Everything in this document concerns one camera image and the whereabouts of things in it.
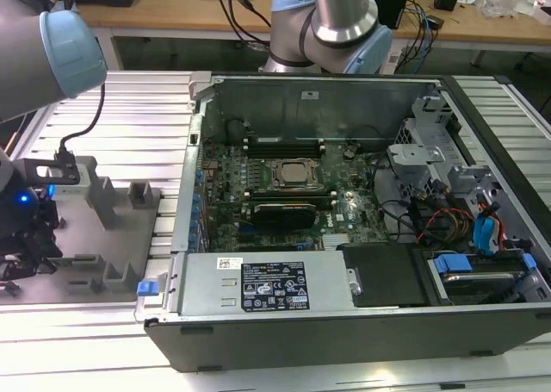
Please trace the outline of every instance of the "blue latch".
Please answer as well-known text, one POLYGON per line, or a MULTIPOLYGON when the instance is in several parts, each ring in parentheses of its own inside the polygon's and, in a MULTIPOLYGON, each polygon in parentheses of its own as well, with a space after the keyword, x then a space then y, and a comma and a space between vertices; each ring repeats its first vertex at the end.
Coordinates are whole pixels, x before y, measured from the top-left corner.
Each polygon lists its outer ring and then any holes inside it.
POLYGON ((139 282, 136 289, 138 296, 157 296, 158 295, 158 282, 139 282))
POLYGON ((492 217, 485 215, 479 215, 474 222, 474 246, 482 250, 486 256, 493 255, 492 250, 490 250, 490 241, 492 240, 495 227, 496 221, 492 217))
POLYGON ((532 271, 537 268, 536 261, 534 260, 531 254, 527 252, 523 254, 523 260, 524 260, 524 263, 526 264, 526 267, 528 267, 529 271, 532 271))
POLYGON ((457 272, 457 271, 473 271, 473 266, 469 263, 467 254, 441 254, 434 260, 438 274, 457 272))

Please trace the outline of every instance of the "metal slotted platform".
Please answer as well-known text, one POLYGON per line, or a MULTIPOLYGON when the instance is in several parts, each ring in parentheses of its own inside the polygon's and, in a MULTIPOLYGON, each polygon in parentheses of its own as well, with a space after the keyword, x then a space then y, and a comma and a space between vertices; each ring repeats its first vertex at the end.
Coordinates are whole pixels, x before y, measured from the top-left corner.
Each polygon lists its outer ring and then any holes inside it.
MULTIPOLYGON (((551 207, 551 131, 541 115, 511 84, 492 77, 455 77, 542 200, 551 207)), ((463 136, 477 163, 484 158, 463 136)))
MULTIPOLYGON (((169 265, 173 216, 190 116, 188 79, 189 74, 183 72, 110 73, 106 106, 98 126, 87 137, 70 143, 78 154, 95 155, 98 172, 111 176, 115 186, 127 186, 133 179, 149 179, 153 186, 162 189, 164 198, 152 239, 147 276, 163 273, 169 265)), ((489 84, 493 79, 458 80, 468 90, 471 84, 489 84)), ((470 93, 481 94, 479 86, 472 89, 474 92, 470 93)), ((473 99, 485 117, 509 115, 501 113, 506 111, 512 113, 514 121, 527 123, 520 121, 528 116, 515 105, 516 99, 508 96, 506 89, 509 88, 494 82, 488 89, 496 97, 474 96, 473 99)), ((44 109, 34 118, 35 124, 26 133, 17 157, 51 158, 64 133, 77 131, 89 123, 98 99, 99 90, 93 90, 75 101, 44 109)), ((534 136, 534 140, 543 143, 540 136, 534 136)), ((534 153, 543 152, 536 142, 530 144, 534 153)), ((533 159, 526 161, 528 165, 533 164, 533 159)), ((546 184, 545 181, 540 177, 531 180, 544 192, 541 184, 546 184)), ((147 338, 142 325, 135 322, 133 311, 134 303, 55 308, 36 305, 16 312, 0 308, 2 389, 30 390, 31 385, 38 383, 42 390, 60 389, 63 385, 71 385, 72 389, 76 385, 79 388, 89 385, 94 390, 98 387, 112 390, 114 383, 124 383, 126 388, 152 389, 167 385, 171 389, 201 392, 428 391, 440 390, 440 383, 465 383, 468 390, 547 391, 551 383, 550 335, 493 358, 179 374, 147 338)))

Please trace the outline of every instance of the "metal bracket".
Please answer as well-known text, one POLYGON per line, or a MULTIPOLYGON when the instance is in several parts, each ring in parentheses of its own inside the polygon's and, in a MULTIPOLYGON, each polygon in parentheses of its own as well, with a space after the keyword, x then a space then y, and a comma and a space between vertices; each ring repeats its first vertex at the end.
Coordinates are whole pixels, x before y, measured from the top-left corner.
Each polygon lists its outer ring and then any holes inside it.
POLYGON ((388 159, 400 181, 406 185, 411 184, 418 190, 424 190, 424 186, 430 179, 427 164, 435 164, 445 160, 440 150, 435 146, 394 144, 388 147, 387 152, 388 159))
POLYGON ((477 188, 492 172, 487 166, 456 165, 448 173, 451 190, 456 194, 468 194, 477 188))
POLYGON ((189 77, 189 97, 197 101, 212 93, 212 76, 211 72, 193 72, 189 77))
POLYGON ((418 123, 447 123, 454 114, 448 102, 438 95, 425 96, 417 99, 412 105, 412 112, 418 123))
POLYGON ((358 282, 356 270, 346 269, 346 276, 348 277, 348 285, 350 286, 350 292, 353 296, 359 296, 362 293, 362 286, 358 282))

